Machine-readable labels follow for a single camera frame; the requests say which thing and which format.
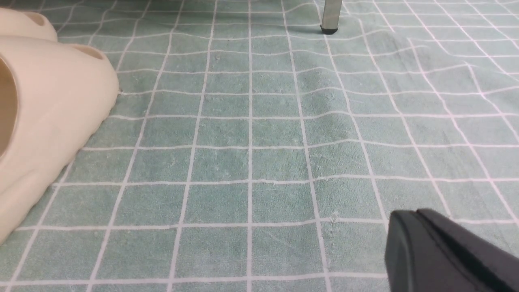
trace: white grid line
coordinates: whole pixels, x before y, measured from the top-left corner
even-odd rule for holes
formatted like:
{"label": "white grid line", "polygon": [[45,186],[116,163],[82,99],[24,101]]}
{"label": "white grid line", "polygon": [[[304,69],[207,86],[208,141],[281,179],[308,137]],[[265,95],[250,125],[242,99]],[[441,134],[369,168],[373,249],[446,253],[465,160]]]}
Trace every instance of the white grid line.
{"label": "white grid line", "polygon": [[[403,176],[382,176],[382,175],[355,175],[355,174],[341,174],[341,175],[330,175],[316,177],[313,181],[310,180],[269,180],[269,179],[253,179],[253,183],[271,183],[271,184],[302,184],[310,183],[320,180],[329,180],[334,178],[351,178],[351,179],[376,179],[376,180],[404,180],[404,181],[442,181],[442,182],[517,182],[519,178],[508,177],[508,178],[420,178],[420,177],[403,177]],[[223,181],[192,181],[191,185],[224,185],[224,184],[238,184],[247,183],[247,179],[242,180],[223,180]],[[139,186],[139,185],[185,185],[185,181],[141,181],[141,182],[128,182],[128,186]],[[79,187],[83,185],[122,185],[122,182],[112,181],[98,181],[98,182],[64,182],[61,184],[66,187]]]}
{"label": "white grid line", "polygon": [[[465,223],[472,225],[485,225],[485,224],[515,224],[513,219],[463,219],[453,218],[456,223]],[[319,220],[310,219],[300,222],[252,222],[252,223],[184,223],[183,228],[233,228],[233,227],[296,227],[308,224],[316,224],[317,222],[332,222],[334,223],[363,223],[363,224],[385,224],[383,219],[366,219],[366,218],[340,218],[340,217],[327,217],[320,218]],[[112,230],[170,230],[178,228],[178,224],[171,225],[114,225]],[[59,226],[59,225],[40,225],[40,226],[23,226],[16,228],[16,231],[27,231],[27,230],[52,230],[52,231],[95,231],[95,230],[106,230],[108,227],[105,225],[100,226]]]}
{"label": "white grid line", "polygon": [[[361,21],[359,21],[359,25],[360,25],[360,29],[362,31],[362,33],[364,34],[364,25],[362,24]],[[369,53],[371,53],[371,48],[370,48],[370,44],[369,42],[367,41],[367,38],[365,37],[364,38],[364,42],[366,43],[366,49]],[[371,57],[371,60],[373,62],[373,65],[377,68],[377,71],[379,72],[379,75],[380,75],[380,78],[382,79],[382,83],[384,84],[384,87],[386,88],[386,91],[387,91],[387,94],[389,95],[389,99],[391,100],[391,104],[393,105],[394,109],[399,113],[399,114],[402,114],[402,112],[399,110],[397,104],[395,103],[394,101],[394,98],[393,98],[393,95],[391,94],[391,90],[389,89],[389,86],[387,84],[387,81],[386,79],[384,78],[384,74],[382,73],[382,70],[380,69],[380,67],[378,66],[377,62],[375,61],[375,58],[372,56]],[[407,136],[409,137],[409,140],[411,141],[411,144],[414,146],[413,148],[415,149],[415,152],[416,154],[418,155],[418,158],[420,159],[420,162],[422,164],[422,166],[424,167],[424,170],[427,174],[427,176],[432,179],[433,175],[431,173],[431,171],[429,170],[429,167],[427,166],[427,163],[425,162],[425,159],[424,157],[422,156],[422,153],[420,151],[420,149],[416,146],[416,142],[415,142],[415,139],[413,138],[413,135],[411,134],[411,130],[409,129],[409,125],[407,124],[407,121],[406,119],[402,116],[402,123],[404,125],[404,128],[405,128],[405,131],[407,133]],[[450,211],[450,208],[449,206],[447,205],[447,201],[445,200],[445,197],[443,196],[443,193],[442,191],[440,190],[440,188],[438,187],[438,184],[436,184],[435,181],[431,180],[432,182],[432,185],[434,187],[434,190],[436,191],[436,193],[438,194],[438,197],[440,197],[440,201],[442,202],[442,205],[443,205],[443,208],[445,209],[445,211],[447,212],[447,215],[451,218],[452,217],[452,213]]]}
{"label": "white grid line", "polygon": [[[213,21],[212,21],[213,25],[211,26],[211,34],[210,34],[210,37],[209,37],[209,41],[208,41],[208,45],[207,45],[207,50],[211,49],[211,42],[213,40],[212,37],[213,37],[213,34],[214,34],[214,23],[215,23],[215,20],[216,20],[216,10],[217,10],[217,7],[218,7],[218,0],[215,0],[215,2],[214,2],[214,12],[213,12]],[[210,56],[211,56],[211,54],[207,54],[206,72],[205,72],[204,77],[203,77],[202,94],[200,95],[200,104],[198,106],[198,117],[197,117],[196,123],[195,123],[195,133],[193,135],[193,146],[192,146],[191,154],[190,154],[190,158],[189,158],[189,167],[188,167],[188,170],[187,170],[187,178],[186,178],[186,184],[185,184],[185,189],[184,189],[184,196],[182,198],[182,209],[181,209],[181,212],[180,212],[179,226],[178,226],[178,228],[176,230],[175,243],[174,243],[174,246],[173,246],[173,255],[172,255],[172,259],[171,259],[171,270],[170,270],[170,275],[169,275],[169,279],[171,280],[171,282],[168,283],[167,292],[172,292],[173,280],[176,279],[176,277],[175,277],[176,261],[178,260],[178,255],[179,255],[180,239],[181,239],[181,234],[182,234],[182,225],[184,224],[184,217],[185,217],[186,209],[187,209],[187,198],[189,196],[189,187],[191,185],[191,179],[192,179],[192,175],[193,175],[193,165],[194,165],[194,162],[195,162],[195,152],[196,152],[196,147],[195,146],[197,144],[198,129],[200,127],[200,116],[202,116],[203,101],[204,101],[204,98],[205,98],[205,92],[206,92],[206,87],[207,87],[207,79],[208,79],[208,75],[209,75],[209,67],[210,67],[210,63],[211,63],[211,57]]]}
{"label": "white grid line", "polygon": [[[316,9],[318,11],[319,19],[322,20],[322,16],[321,16],[321,12],[320,12],[320,9],[319,9],[319,5],[317,5],[317,2],[315,0],[314,0],[314,3],[316,5]],[[324,36],[324,42],[326,43],[326,48],[328,50],[328,54],[330,56],[330,61],[332,63],[332,66],[334,67],[334,69],[337,69],[337,66],[335,64],[335,60],[334,60],[334,58],[332,56],[332,51],[331,51],[331,48],[330,48],[329,40],[328,40],[328,37],[326,35]],[[336,73],[336,78],[338,79],[338,81],[340,83],[340,86],[341,86],[341,89],[342,89],[342,92],[344,94],[344,98],[346,100],[346,107],[348,109],[348,114],[351,114],[352,111],[351,111],[350,99],[348,98],[348,95],[347,95],[347,93],[345,91],[343,80],[340,78],[338,73]],[[353,125],[355,127],[355,131],[357,133],[357,136],[359,137],[359,142],[360,142],[360,145],[361,145],[361,148],[362,148],[362,153],[364,155],[364,159],[366,160],[366,165],[367,165],[368,173],[370,174],[369,176],[370,176],[371,184],[372,184],[372,187],[373,187],[373,192],[375,193],[375,198],[377,200],[377,205],[378,205],[378,208],[379,208],[379,211],[380,211],[380,216],[382,217],[382,219],[384,221],[384,228],[386,229],[386,232],[387,232],[388,228],[389,228],[389,222],[388,222],[388,219],[386,217],[386,212],[384,210],[384,206],[382,204],[382,199],[380,198],[380,192],[378,190],[377,182],[374,179],[374,172],[373,172],[373,168],[371,166],[369,154],[368,154],[366,146],[365,146],[365,141],[362,139],[362,134],[361,134],[361,131],[359,129],[359,125],[357,124],[357,121],[355,120],[355,118],[353,116],[351,117],[351,119],[352,119]]]}
{"label": "white grid line", "polygon": [[297,99],[297,107],[298,107],[298,111],[299,111],[299,120],[300,120],[300,124],[301,124],[301,133],[302,133],[303,146],[304,146],[304,151],[305,151],[306,169],[308,171],[308,179],[310,180],[310,193],[312,196],[313,214],[314,214],[315,219],[317,220],[317,222],[316,222],[317,239],[319,242],[319,250],[320,250],[320,254],[321,254],[324,281],[326,284],[326,292],[332,292],[332,282],[330,281],[328,261],[326,259],[326,247],[324,245],[323,231],[322,231],[322,226],[321,226],[321,222],[320,222],[319,206],[317,203],[317,195],[316,195],[315,186],[313,184],[313,173],[312,173],[312,167],[310,164],[310,151],[308,150],[305,120],[303,119],[303,107],[301,104],[301,96],[299,95],[299,83],[297,80],[297,73],[296,73],[296,69],[295,69],[294,54],[292,53],[292,41],[290,40],[289,29],[286,24],[286,13],[285,13],[285,7],[284,7],[283,0],[281,0],[281,10],[283,11],[283,23],[285,24],[286,38],[288,40],[288,46],[289,46],[289,51],[290,51],[290,63],[292,65],[295,94],[296,94],[296,99]]}
{"label": "white grid line", "polygon": [[[321,87],[321,88],[318,88],[318,89],[315,89],[315,90],[311,90],[311,91],[307,91],[307,92],[300,92],[299,95],[300,96],[305,96],[305,95],[310,95],[310,94],[314,94],[316,92],[320,92],[320,91],[323,91],[323,90],[330,90],[330,89],[341,90],[341,91],[345,91],[345,92],[348,92],[348,93],[351,93],[351,94],[357,94],[357,95],[363,95],[363,96],[387,95],[387,94],[385,94],[383,92],[375,92],[375,93],[359,92],[359,91],[354,91],[354,90],[350,90],[350,89],[346,89],[346,88],[344,90],[342,90],[339,87],[333,87],[333,86]],[[517,89],[519,89],[519,85],[505,87],[505,88],[499,88],[499,89],[493,89],[493,90],[488,90],[488,91],[484,91],[482,93],[486,94],[486,95],[489,95],[489,94],[495,94],[495,93],[509,91],[509,90],[517,90]],[[123,96],[127,96],[127,95],[142,95],[142,94],[149,94],[151,92],[152,92],[151,90],[132,92],[132,93],[122,92],[121,95],[123,95]],[[159,89],[159,90],[156,90],[156,92],[170,92],[170,93],[185,94],[185,95],[200,95],[200,93],[197,93],[197,92],[186,92],[186,91],[170,90],[170,89]],[[470,96],[470,95],[479,95],[480,94],[479,92],[448,92],[448,91],[433,92],[433,91],[427,91],[427,90],[403,90],[403,91],[395,91],[395,92],[392,92],[391,94],[393,96],[396,96],[396,95],[405,95],[405,94],[436,94],[436,93],[438,93],[440,95],[450,95],[450,96]],[[247,93],[246,92],[244,92],[244,93],[211,92],[211,93],[208,93],[207,95],[208,96],[217,96],[217,95],[223,95],[223,96],[246,96]],[[264,95],[270,95],[270,96],[294,96],[294,94],[280,94],[280,93],[275,93],[275,92],[256,92],[253,95],[254,96],[258,96],[258,95],[263,95],[263,96]]]}
{"label": "white grid line", "polygon": [[249,151],[249,163],[248,163],[248,180],[249,180],[249,183],[248,183],[248,186],[247,186],[247,292],[252,292],[252,223],[253,223],[253,219],[252,219],[252,200],[253,200],[253,196],[252,196],[252,172],[253,172],[253,168],[252,168],[252,150],[253,150],[253,147],[252,147],[252,139],[253,139],[253,134],[252,134],[252,124],[253,124],[253,111],[252,111],[252,104],[253,104],[253,95],[252,95],[252,92],[253,92],[253,89],[252,89],[252,75],[253,75],[253,70],[252,70],[252,14],[251,14],[251,10],[252,10],[252,3],[250,1],[248,1],[248,9],[249,9],[249,146],[248,146],[248,151]]}
{"label": "white grid line", "polygon": [[61,183],[63,183],[65,181],[65,179],[67,178],[67,176],[69,175],[70,169],[72,168],[73,164],[74,164],[74,160],[72,160],[69,163],[69,165],[67,165],[67,167],[65,169],[65,173],[61,177],[60,181],[56,184],[56,188],[52,192],[52,195],[50,196],[49,202],[45,206],[45,209],[44,209],[40,219],[38,220],[38,223],[37,223],[36,227],[34,228],[34,231],[33,231],[32,235],[31,235],[31,237],[29,238],[29,241],[27,242],[27,245],[25,246],[25,249],[23,250],[22,256],[20,257],[20,260],[18,261],[16,269],[15,269],[14,273],[12,274],[12,277],[11,277],[10,281],[7,283],[7,288],[5,289],[5,292],[10,292],[12,287],[13,287],[13,285],[14,285],[14,283],[17,281],[18,276],[20,275],[20,273],[22,271],[23,264],[27,260],[27,256],[29,255],[29,252],[31,251],[31,248],[32,248],[32,246],[34,244],[34,241],[36,240],[36,237],[38,236],[38,232],[39,232],[41,226],[43,226],[43,221],[45,220],[45,217],[49,213],[50,206],[52,205],[52,202],[54,202],[54,199],[56,198],[56,195],[58,195],[58,192],[59,192],[59,190],[61,188]]}
{"label": "white grid line", "polygon": [[[425,117],[425,118],[451,118],[451,116],[446,114],[352,114],[346,111],[327,111],[322,114],[318,115],[309,115],[309,116],[303,116],[304,120],[315,120],[321,117],[325,117],[328,115],[335,115],[335,114],[341,114],[341,115],[347,115],[352,117],[371,117],[371,118],[400,118],[401,116],[404,117]],[[453,114],[452,117],[463,119],[463,118],[481,118],[481,117],[507,117],[507,116],[519,116],[519,114],[516,113],[503,113],[498,112],[495,114]],[[148,118],[196,118],[196,115],[181,115],[181,114],[155,114],[150,115]],[[122,115],[110,115],[108,118],[116,118],[120,120],[129,120],[129,121],[139,121],[144,119],[144,117],[131,117],[131,116],[122,116]],[[208,119],[208,120],[243,120],[248,121],[250,118],[245,116],[201,116],[201,119]],[[264,120],[298,120],[299,117],[296,116],[253,116],[252,120],[255,121],[264,121]]]}
{"label": "white grid line", "polygon": [[[313,273],[303,275],[288,275],[288,276],[252,276],[252,281],[295,281],[306,280],[313,278],[323,278],[324,273]],[[330,277],[342,278],[387,278],[385,273],[354,273],[354,272],[331,272]],[[173,283],[218,283],[218,282],[244,282],[248,277],[187,277],[175,278]],[[96,279],[94,285],[102,284],[169,284],[171,280],[168,278],[144,278],[144,279]],[[42,286],[42,285],[86,285],[88,280],[48,280],[48,281],[17,281],[15,286]],[[0,287],[5,286],[5,282],[0,282]]]}
{"label": "white grid line", "polygon": [[[139,20],[144,18],[144,16],[146,15],[146,11],[147,11],[147,9],[148,9],[148,7],[150,6],[151,3],[152,3],[152,0],[148,0],[148,2],[146,3],[146,8],[142,12],[141,17],[135,20],[135,24],[133,26],[133,34],[132,34],[133,36],[135,36],[135,34],[136,34],[137,26],[139,25]],[[125,50],[128,49],[128,47],[133,42],[133,40],[134,40],[133,38],[130,39],[130,41],[128,42],[128,44],[125,47]],[[124,56],[125,56],[125,52],[123,52],[121,54],[121,57],[119,59],[119,63],[117,65],[116,71],[119,70],[120,65],[122,64],[122,60],[123,60]],[[159,78],[160,78],[160,73],[157,75],[157,80],[155,81],[154,89],[157,87]],[[150,110],[151,105],[153,103],[154,95],[155,94],[152,93],[152,96],[150,98],[148,107],[146,109],[146,114],[149,113],[149,110]],[[101,267],[101,261],[103,260],[104,253],[105,253],[106,247],[108,245],[108,240],[110,238],[111,227],[114,225],[115,218],[117,216],[117,210],[118,210],[119,204],[120,204],[120,202],[122,200],[122,195],[124,194],[124,191],[126,189],[126,183],[128,182],[128,180],[130,178],[130,174],[131,174],[131,170],[132,170],[132,167],[133,167],[133,163],[135,162],[135,157],[136,157],[137,151],[138,151],[137,148],[139,147],[139,145],[141,143],[145,127],[146,127],[146,115],[144,115],[144,120],[142,122],[141,129],[140,129],[140,132],[139,132],[139,137],[137,138],[137,142],[135,143],[135,147],[134,147],[134,149],[132,151],[132,156],[131,156],[130,161],[128,163],[128,168],[126,169],[124,180],[123,180],[123,182],[121,184],[121,187],[119,189],[119,193],[117,194],[117,199],[115,201],[115,205],[114,205],[114,208],[112,210],[112,215],[110,216],[110,221],[108,222],[108,226],[106,228],[106,231],[105,231],[105,234],[104,234],[104,238],[103,238],[103,241],[101,243],[101,248],[99,250],[97,259],[95,261],[95,265],[94,265],[94,268],[92,270],[92,273],[90,274],[90,281],[88,283],[86,292],[91,292],[92,291],[93,282],[95,281],[95,278],[97,277],[99,268]]]}
{"label": "white grid line", "polygon": [[[418,54],[416,52],[416,50],[413,49],[413,54],[415,56],[415,59],[416,59],[416,62],[418,64],[418,67],[420,68],[420,70],[422,70],[422,66],[421,66],[421,62],[420,62],[420,59],[418,58]],[[436,90],[436,88],[434,87],[434,85],[432,85],[432,83],[429,81],[429,79],[427,78],[426,74],[424,74],[424,78],[425,80],[427,81],[427,83],[429,84],[429,86],[433,89],[433,90]],[[436,95],[440,101],[442,102],[443,104],[443,107],[445,109],[445,111],[449,114],[451,114],[451,111],[449,110],[449,108],[447,107],[447,104],[445,103],[445,100],[441,97],[441,95],[437,94]],[[456,122],[456,120],[454,118],[451,119],[453,124],[454,124],[454,127],[456,128],[456,130],[460,133],[460,135],[463,137],[463,140],[465,142],[468,143],[468,139],[467,139],[467,136],[463,133],[463,131],[460,129],[460,127],[458,126],[458,123]],[[478,155],[477,151],[474,149],[474,147],[472,146],[469,146],[472,154],[474,155],[474,157],[476,158],[478,164],[480,165],[483,173],[485,174],[485,177],[487,179],[490,179],[490,174],[488,172],[488,169],[486,168],[486,166],[483,164],[483,161],[481,160],[480,156]],[[493,180],[490,180],[490,185],[492,186],[492,188],[494,189],[495,193],[497,194],[499,200],[503,203],[503,206],[505,207],[505,209],[507,210],[508,214],[510,215],[510,217],[512,217],[516,223],[516,225],[519,227],[519,220],[517,219],[516,215],[514,214],[514,212],[512,211],[512,209],[510,208],[508,202],[504,199],[504,197],[502,196],[501,194],[501,191],[499,190],[499,188],[496,186],[495,182]]]}

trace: metal leg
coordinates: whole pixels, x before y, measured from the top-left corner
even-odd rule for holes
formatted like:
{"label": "metal leg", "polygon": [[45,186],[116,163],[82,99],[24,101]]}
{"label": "metal leg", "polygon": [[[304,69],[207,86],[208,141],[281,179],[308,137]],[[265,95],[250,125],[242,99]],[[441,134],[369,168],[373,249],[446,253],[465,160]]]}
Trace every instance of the metal leg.
{"label": "metal leg", "polygon": [[325,0],[321,30],[324,34],[334,34],[338,30],[340,9],[343,0]]}

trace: floor mat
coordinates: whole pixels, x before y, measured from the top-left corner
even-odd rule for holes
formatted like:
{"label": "floor mat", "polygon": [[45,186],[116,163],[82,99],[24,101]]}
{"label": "floor mat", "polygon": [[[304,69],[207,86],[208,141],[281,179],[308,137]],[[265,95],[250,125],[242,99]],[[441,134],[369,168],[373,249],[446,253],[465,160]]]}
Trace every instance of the floor mat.
{"label": "floor mat", "polygon": [[110,117],[0,246],[0,291],[389,291],[394,209],[519,255],[519,5],[1,0],[106,52]]}

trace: green rug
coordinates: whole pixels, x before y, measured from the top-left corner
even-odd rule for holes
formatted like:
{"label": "green rug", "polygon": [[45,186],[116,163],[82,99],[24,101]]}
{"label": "green rug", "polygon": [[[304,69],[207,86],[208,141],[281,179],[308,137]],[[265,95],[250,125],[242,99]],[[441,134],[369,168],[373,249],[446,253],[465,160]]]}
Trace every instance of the green rug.
{"label": "green rug", "polygon": [[323,36],[324,0],[0,0],[121,88],[0,292],[387,292],[402,208],[519,256],[519,4],[439,1],[347,0]]}

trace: floor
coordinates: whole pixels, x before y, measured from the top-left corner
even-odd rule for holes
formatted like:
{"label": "floor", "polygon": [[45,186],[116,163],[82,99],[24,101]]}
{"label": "floor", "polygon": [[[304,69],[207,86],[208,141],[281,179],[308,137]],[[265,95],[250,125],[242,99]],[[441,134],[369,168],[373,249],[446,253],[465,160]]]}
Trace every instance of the floor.
{"label": "floor", "polygon": [[519,2],[348,0],[332,36],[323,4],[0,0],[121,88],[0,292],[388,292],[390,213],[419,207],[519,256]]}

